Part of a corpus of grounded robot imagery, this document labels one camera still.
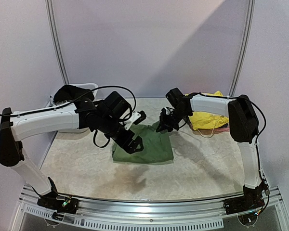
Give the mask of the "white plastic laundry basket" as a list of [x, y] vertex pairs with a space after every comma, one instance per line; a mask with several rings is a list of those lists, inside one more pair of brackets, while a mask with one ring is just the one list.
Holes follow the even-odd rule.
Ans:
[[[83, 83], [83, 84], [71, 84], [76, 87], [84, 88], [84, 89], [90, 89], [93, 90], [98, 87], [96, 83]], [[98, 90], [93, 91], [92, 93], [94, 94], [94, 97], [96, 98]], [[53, 103], [53, 97], [50, 96], [50, 100], [48, 103], [48, 107], [55, 107], [55, 106], [60, 106], [69, 102], [63, 102], [61, 104], [54, 104]], [[75, 102], [73, 102], [71, 105], [75, 106], [75, 113], [78, 115], [79, 118], [79, 123], [76, 128], [64, 128], [61, 130], [58, 130], [60, 133], [84, 133], [86, 132], [89, 128], [86, 125], [86, 120], [85, 120], [85, 114], [89, 113], [96, 107], [93, 105], [93, 100], [90, 100], [88, 98], [85, 98], [82, 96], [81, 98], [77, 99]]]

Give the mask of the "black garment in basket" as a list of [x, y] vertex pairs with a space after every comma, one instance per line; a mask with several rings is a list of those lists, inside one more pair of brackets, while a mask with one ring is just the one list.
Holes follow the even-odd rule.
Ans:
[[64, 85], [54, 95], [53, 103], [58, 105], [63, 102], [71, 102], [83, 95], [84, 93], [86, 93], [86, 95], [84, 95], [85, 98], [88, 98], [90, 100], [95, 99], [94, 94], [91, 92], [90, 89], [84, 89], [73, 85]]

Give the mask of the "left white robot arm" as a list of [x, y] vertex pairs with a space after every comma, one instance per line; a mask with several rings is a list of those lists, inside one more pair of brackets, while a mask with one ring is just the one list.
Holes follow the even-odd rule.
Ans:
[[143, 150], [143, 140], [130, 130], [146, 118], [144, 111], [135, 111], [116, 91], [105, 99], [95, 101], [100, 87], [95, 83], [72, 84], [83, 90], [75, 99], [37, 110], [12, 112], [5, 108], [0, 114], [0, 164], [16, 171], [31, 185], [36, 194], [52, 209], [62, 205], [55, 184], [45, 177], [27, 156], [22, 140], [42, 133], [68, 130], [72, 133], [89, 129], [104, 133], [128, 154]]

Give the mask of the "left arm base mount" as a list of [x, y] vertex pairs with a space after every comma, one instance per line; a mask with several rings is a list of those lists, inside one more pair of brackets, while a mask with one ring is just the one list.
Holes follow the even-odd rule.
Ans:
[[74, 198], [71, 195], [59, 195], [54, 181], [50, 177], [48, 177], [48, 180], [51, 185], [51, 191], [45, 195], [40, 195], [35, 192], [39, 196], [37, 205], [56, 210], [57, 213], [76, 214], [79, 208], [79, 199]]

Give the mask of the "folded pink garment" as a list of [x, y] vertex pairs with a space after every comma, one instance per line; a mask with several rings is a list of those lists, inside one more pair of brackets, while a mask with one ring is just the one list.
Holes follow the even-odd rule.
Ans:
[[205, 134], [211, 134], [211, 133], [220, 133], [220, 132], [229, 132], [230, 128], [229, 128], [229, 123], [222, 125], [221, 127], [218, 128], [212, 128], [212, 129], [203, 129], [203, 132], [205, 132]]

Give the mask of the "aluminium front rail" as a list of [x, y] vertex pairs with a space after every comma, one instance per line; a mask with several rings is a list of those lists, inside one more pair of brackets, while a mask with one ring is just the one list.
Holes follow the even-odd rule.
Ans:
[[13, 231], [289, 231], [289, 218], [277, 187], [264, 199], [260, 214], [253, 210], [229, 214], [224, 201], [239, 193], [190, 201], [111, 201], [81, 197], [75, 214], [55, 215], [37, 205], [25, 186], [19, 197]]

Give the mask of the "aluminium frame post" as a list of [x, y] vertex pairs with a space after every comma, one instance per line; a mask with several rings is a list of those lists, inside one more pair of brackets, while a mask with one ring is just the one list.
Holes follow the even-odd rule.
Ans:
[[67, 71], [66, 71], [62, 51], [61, 51], [58, 30], [57, 30], [57, 25], [56, 25], [56, 20], [55, 20], [53, 1], [46, 0], [45, 3], [46, 3], [46, 12], [48, 15], [51, 37], [53, 40], [54, 52], [56, 55], [59, 71], [60, 71], [63, 83], [67, 85], [69, 84], [69, 79], [68, 79], [68, 75], [67, 75]]
[[241, 40], [241, 45], [239, 49], [239, 56], [234, 72], [234, 77], [232, 80], [232, 83], [230, 85], [230, 89], [228, 94], [233, 96], [236, 91], [236, 87], [239, 81], [240, 73], [243, 67], [247, 47], [248, 47], [248, 42], [249, 42], [249, 37], [250, 37], [250, 30], [252, 26], [252, 20], [253, 20], [253, 13], [254, 13], [254, 7], [255, 7], [255, 0], [249, 0], [248, 1], [248, 7], [247, 7], [247, 12], [246, 12], [246, 18], [245, 18], [245, 23], [244, 23], [244, 29], [243, 29], [243, 35], [242, 35], [242, 40]]

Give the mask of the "yellow shorts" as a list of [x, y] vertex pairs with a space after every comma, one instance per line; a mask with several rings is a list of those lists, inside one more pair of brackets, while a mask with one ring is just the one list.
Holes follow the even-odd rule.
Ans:
[[200, 93], [192, 95], [190, 93], [187, 96], [192, 97], [190, 103], [193, 112], [186, 119], [192, 130], [215, 130], [229, 124], [227, 104], [232, 99], [223, 96], [220, 91], [214, 94]]

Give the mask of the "left aluminium frame post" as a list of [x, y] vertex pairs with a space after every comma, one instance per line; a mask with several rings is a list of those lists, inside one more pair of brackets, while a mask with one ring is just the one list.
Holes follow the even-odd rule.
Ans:
[[56, 20], [55, 20], [53, 1], [46, 0], [45, 3], [46, 3], [46, 12], [48, 15], [51, 37], [53, 40], [54, 52], [56, 55], [59, 71], [60, 71], [63, 83], [67, 85], [69, 84], [69, 79], [68, 79], [68, 75], [67, 75], [67, 71], [66, 71], [62, 51], [61, 51], [58, 30], [57, 30], [57, 25], [56, 25]]

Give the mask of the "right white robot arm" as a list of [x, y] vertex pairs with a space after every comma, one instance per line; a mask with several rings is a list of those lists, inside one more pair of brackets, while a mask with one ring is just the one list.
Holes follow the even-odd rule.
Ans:
[[179, 123], [192, 116], [193, 112], [206, 112], [229, 119], [230, 135], [238, 144], [244, 170], [244, 196], [240, 198], [239, 205], [244, 210], [251, 209], [265, 191], [258, 149], [261, 134], [255, 113], [258, 107], [247, 95], [229, 97], [200, 92], [184, 95], [178, 88], [170, 90], [166, 98], [172, 109], [161, 110], [157, 132], [179, 130]]

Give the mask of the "green garment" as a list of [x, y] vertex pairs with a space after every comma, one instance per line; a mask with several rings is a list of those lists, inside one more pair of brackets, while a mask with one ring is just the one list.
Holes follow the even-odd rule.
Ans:
[[173, 162], [174, 156], [169, 133], [156, 132], [158, 122], [151, 125], [132, 125], [131, 131], [143, 140], [144, 149], [141, 152], [128, 154], [116, 143], [112, 146], [112, 159], [114, 162], [131, 164], [162, 165]]

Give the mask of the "right aluminium frame post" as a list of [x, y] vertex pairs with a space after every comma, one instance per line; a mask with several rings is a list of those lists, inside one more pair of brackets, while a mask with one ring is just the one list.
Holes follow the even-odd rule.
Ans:
[[230, 85], [230, 89], [228, 94], [233, 96], [236, 91], [236, 87], [239, 81], [240, 73], [243, 67], [247, 47], [248, 47], [248, 42], [249, 42], [249, 37], [250, 37], [250, 30], [252, 26], [252, 20], [253, 20], [253, 13], [254, 13], [254, 7], [255, 7], [255, 0], [249, 0], [248, 1], [248, 7], [247, 7], [247, 12], [246, 12], [246, 18], [245, 18], [245, 23], [244, 23], [244, 29], [243, 29], [243, 35], [242, 35], [242, 40], [241, 40], [241, 45], [239, 49], [239, 56], [234, 72], [234, 77], [232, 80], [232, 83]]

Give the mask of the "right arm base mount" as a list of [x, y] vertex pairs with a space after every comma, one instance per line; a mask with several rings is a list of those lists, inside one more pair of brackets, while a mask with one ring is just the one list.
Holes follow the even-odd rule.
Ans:
[[244, 186], [243, 196], [224, 200], [223, 208], [227, 215], [260, 208], [255, 212], [255, 215], [258, 216], [267, 208], [269, 199], [270, 190], [268, 188], [250, 189]]

